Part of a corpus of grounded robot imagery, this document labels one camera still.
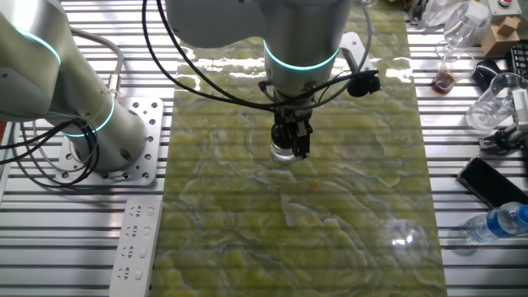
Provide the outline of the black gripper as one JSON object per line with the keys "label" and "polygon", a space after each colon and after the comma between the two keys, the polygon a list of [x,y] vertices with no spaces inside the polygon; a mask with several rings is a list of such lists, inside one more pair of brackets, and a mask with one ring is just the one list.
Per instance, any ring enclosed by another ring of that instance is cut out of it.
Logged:
{"label": "black gripper", "polygon": [[273,134],[288,134],[288,123],[292,138],[292,151],[297,158],[309,157],[310,135],[313,133],[309,120],[313,112],[311,110],[294,110],[291,108],[277,107],[273,110],[274,124]]}

